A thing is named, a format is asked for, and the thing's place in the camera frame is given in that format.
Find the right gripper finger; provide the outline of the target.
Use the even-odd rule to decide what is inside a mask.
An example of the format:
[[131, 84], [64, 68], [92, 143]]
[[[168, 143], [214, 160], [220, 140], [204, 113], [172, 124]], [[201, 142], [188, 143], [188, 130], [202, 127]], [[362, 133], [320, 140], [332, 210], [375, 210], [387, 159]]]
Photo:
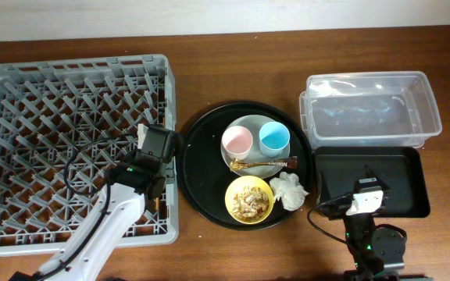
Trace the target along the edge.
[[318, 204], [322, 204], [330, 199], [330, 192], [328, 190], [327, 180], [323, 171], [319, 171], [317, 174], [317, 190], [318, 190], [318, 197], [317, 197]]
[[389, 186], [368, 165], [365, 165], [364, 168], [366, 178], [370, 180], [371, 183], [375, 183], [382, 191], [389, 191]]

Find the white napkin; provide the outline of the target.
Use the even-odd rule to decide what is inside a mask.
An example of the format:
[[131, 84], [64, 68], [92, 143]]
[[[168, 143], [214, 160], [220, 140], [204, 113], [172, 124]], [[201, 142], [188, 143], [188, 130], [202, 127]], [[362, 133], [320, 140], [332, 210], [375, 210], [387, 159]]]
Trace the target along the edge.
[[273, 190], [273, 199], [281, 201], [283, 208], [290, 212], [302, 207], [305, 197], [309, 195], [295, 173], [281, 172], [278, 177], [272, 178], [269, 185]]

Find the brown instant coffee sachet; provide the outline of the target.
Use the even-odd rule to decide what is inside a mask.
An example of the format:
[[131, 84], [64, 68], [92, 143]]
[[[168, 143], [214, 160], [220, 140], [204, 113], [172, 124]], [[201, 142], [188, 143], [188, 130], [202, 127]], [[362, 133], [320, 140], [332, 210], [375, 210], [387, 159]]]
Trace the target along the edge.
[[231, 171], [238, 171], [242, 169], [249, 169], [259, 166], [277, 166], [281, 168], [296, 169], [298, 167], [298, 157], [293, 156], [289, 158], [275, 159], [269, 162], [255, 162], [246, 163], [242, 160], [234, 158], [229, 165]]

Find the food scraps and rice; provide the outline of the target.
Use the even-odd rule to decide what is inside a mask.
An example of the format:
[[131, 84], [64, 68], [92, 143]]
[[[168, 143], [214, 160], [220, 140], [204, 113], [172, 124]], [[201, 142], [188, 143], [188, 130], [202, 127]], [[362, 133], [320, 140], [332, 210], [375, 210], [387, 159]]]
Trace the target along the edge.
[[243, 187], [232, 198], [232, 216], [245, 222], [255, 222], [268, 211], [268, 195], [260, 187]]

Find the yellow plastic bowl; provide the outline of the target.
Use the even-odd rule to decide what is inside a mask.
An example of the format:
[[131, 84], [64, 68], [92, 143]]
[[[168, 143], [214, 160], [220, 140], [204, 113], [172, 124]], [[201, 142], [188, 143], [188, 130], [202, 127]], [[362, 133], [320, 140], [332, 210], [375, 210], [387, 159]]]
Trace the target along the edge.
[[[258, 221], [255, 222], [245, 222], [240, 219], [236, 219], [232, 216], [232, 198], [233, 196], [242, 190], [243, 187], [260, 187], [267, 195], [270, 201], [270, 206], [267, 211], [267, 213]], [[262, 221], [264, 221], [272, 212], [273, 206], [274, 206], [275, 200], [273, 199], [273, 191], [268, 185], [267, 182], [264, 180], [256, 177], [256, 176], [241, 176], [237, 179], [235, 179], [227, 188], [227, 191], [225, 193], [225, 205], [228, 213], [232, 216], [233, 219], [236, 221], [247, 224], [247, 225], [254, 225], [258, 224]]]

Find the blue plastic cup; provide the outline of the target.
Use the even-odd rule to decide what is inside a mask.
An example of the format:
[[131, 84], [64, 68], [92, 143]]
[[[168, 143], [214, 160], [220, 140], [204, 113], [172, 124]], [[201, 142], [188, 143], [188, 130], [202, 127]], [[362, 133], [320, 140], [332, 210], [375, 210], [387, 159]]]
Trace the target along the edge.
[[290, 138], [290, 132], [283, 123], [265, 123], [259, 131], [259, 149], [267, 157], [278, 156], [289, 145]]

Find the pink plastic cup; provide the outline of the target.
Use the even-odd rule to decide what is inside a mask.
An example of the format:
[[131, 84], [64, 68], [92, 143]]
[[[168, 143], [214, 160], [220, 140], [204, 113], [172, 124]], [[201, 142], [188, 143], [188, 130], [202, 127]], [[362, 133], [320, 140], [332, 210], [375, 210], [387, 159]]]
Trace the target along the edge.
[[253, 136], [243, 126], [231, 126], [224, 131], [221, 144], [230, 158], [244, 160], [252, 148]]

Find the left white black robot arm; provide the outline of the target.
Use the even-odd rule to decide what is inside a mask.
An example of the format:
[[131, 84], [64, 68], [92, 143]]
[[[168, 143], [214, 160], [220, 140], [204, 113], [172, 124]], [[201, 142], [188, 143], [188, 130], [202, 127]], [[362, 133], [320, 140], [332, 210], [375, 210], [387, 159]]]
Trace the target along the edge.
[[105, 185], [72, 236], [32, 275], [15, 280], [95, 280], [125, 232], [145, 213], [146, 202], [166, 187], [166, 167], [182, 149], [183, 137], [161, 126], [138, 125], [137, 147], [105, 173]]

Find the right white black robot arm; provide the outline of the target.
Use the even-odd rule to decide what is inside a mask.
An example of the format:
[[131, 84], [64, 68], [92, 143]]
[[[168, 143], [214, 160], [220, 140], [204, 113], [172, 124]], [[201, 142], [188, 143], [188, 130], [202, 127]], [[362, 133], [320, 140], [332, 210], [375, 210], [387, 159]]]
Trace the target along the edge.
[[369, 167], [365, 177], [354, 182], [352, 192], [320, 202], [313, 210], [325, 211], [330, 219], [342, 219], [345, 238], [322, 234], [345, 244], [355, 269], [344, 272], [344, 280], [399, 280], [405, 267], [403, 255], [407, 233], [389, 225], [377, 225], [374, 217], [384, 210], [389, 186]]

